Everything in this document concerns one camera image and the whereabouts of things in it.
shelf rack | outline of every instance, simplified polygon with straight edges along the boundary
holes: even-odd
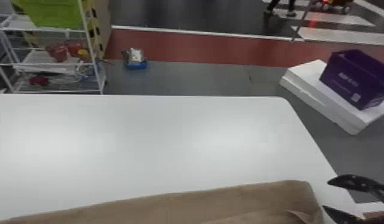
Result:
[[[96,26],[93,22],[92,7],[94,0],[78,1],[82,24],[78,29],[37,27],[28,15],[0,15],[0,46],[3,46],[5,57],[0,58],[0,75],[5,80],[8,89],[14,94],[47,94],[47,93],[100,93],[103,94],[106,75],[100,57],[99,40]],[[7,33],[22,34],[26,44],[13,46],[12,39]],[[64,39],[80,39],[89,50],[90,60],[81,61],[79,58],[67,55],[63,63],[56,63],[48,52],[41,46],[35,46],[29,33],[48,33],[48,37],[38,37],[45,43],[49,39],[57,39],[54,35],[61,35]],[[85,79],[77,78],[79,68],[92,66],[93,74]],[[11,67],[14,74],[10,77],[5,67]],[[29,78],[37,72],[55,73],[48,76],[48,86],[36,86],[29,83]]]

black shoe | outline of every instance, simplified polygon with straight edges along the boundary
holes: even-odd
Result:
[[[286,16],[287,17],[296,17],[296,13],[294,11],[288,11],[288,13],[286,13]]]
[[[264,10],[265,15],[276,15],[276,13],[273,10]]]

gray floor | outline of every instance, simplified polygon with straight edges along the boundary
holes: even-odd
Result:
[[[127,71],[108,68],[106,94],[279,96],[287,99],[338,174],[353,173],[384,183],[384,117],[351,136],[278,85],[286,68],[196,63],[149,63]],[[377,201],[352,192],[358,203]]]

metal shelf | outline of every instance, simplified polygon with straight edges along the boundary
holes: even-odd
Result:
[[[31,85],[28,77],[22,77],[14,84],[15,93],[17,94],[47,94],[47,93],[98,93],[99,85],[96,76],[91,76],[83,81],[76,81],[75,78],[63,82],[60,79],[68,79],[68,76],[52,76],[49,78],[48,86]]]
[[[16,30],[16,31],[43,31],[43,32],[82,32],[83,29],[66,29],[54,27],[37,27],[27,15],[10,15],[2,23],[0,30]]]
[[[76,74],[76,69],[81,65],[93,65],[93,63],[83,63],[79,58],[71,57],[67,54],[67,60],[57,63],[48,52],[33,49],[21,63],[1,63],[0,66],[13,66],[20,71],[47,71],[62,74]]]
[[[96,27],[92,23],[91,0],[77,0],[81,9],[82,23],[79,29],[37,27],[28,15],[0,15],[0,43],[5,56],[0,58],[0,74],[12,93],[99,93],[103,94],[105,83],[105,69],[98,60],[98,38],[90,37],[89,29],[96,34]],[[80,61],[67,53],[67,60],[57,63],[44,50],[54,42],[64,42],[64,39],[81,39],[88,49],[90,61]],[[10,79],[5,69],[14,71]],[[79,70],[90,75],[82,78]],[[48,86],[31,85],[29,79],[33,76],[45,76],[49,80]]]

person's leg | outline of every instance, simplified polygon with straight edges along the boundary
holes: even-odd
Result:
[[[289,11],[295,11],[295,2],[296,0],[289,0]]]
[[[296,2],[296,0],[289,0],[289,9],[288,9],[288,13],[286,16],[288,16],[288,17],[295,17],[296,16],[295,2]]]
[[[272,10],[279,3],[279,1],[280,0],[272,0],[271,3],[268,5],[266,12],[272,12]]]

